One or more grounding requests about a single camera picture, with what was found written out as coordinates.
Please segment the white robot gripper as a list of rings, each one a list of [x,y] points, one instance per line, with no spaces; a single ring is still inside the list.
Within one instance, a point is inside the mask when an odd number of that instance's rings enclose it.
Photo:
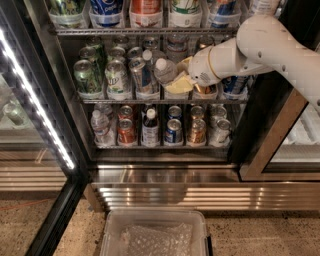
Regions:
[[[180,61],[176,65],[180,74],[165,87],[165,90],[171,94],[181,94],[192,91],[196,83],[202,87],[219,83],[221,79],[215,73],[211,63],[213,49],[213,46],[206,47],[193,57],[189,56]]]

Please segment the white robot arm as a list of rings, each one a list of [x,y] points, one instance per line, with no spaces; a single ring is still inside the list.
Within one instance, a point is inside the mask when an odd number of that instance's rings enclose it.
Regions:
[[[187,72],[165,86],[172,94],[208,87],[230,76],[276,71],[320,111],[320,54],[300,44],[279,20],[254,15],[237,35],[183,61]]]

